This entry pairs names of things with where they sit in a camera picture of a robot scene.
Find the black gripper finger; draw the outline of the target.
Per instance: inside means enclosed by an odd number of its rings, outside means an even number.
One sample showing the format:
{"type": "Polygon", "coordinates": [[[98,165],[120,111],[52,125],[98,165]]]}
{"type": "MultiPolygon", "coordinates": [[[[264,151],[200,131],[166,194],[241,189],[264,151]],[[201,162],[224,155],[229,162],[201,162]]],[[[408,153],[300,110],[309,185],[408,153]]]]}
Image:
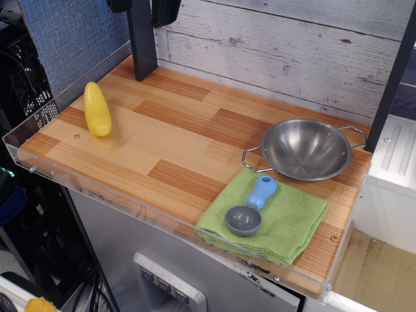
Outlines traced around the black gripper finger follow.
{"type": "Polygon", "coordinates": [[[153,27],[164,27],[177,19],[180,0],[152,0],[151,22],[153,27]]]}
{"type": "Polygon", "coordinates": [[[113,13],[126,12],[131,9],[131,0],[107,0],[107,5],[113,13]]]}

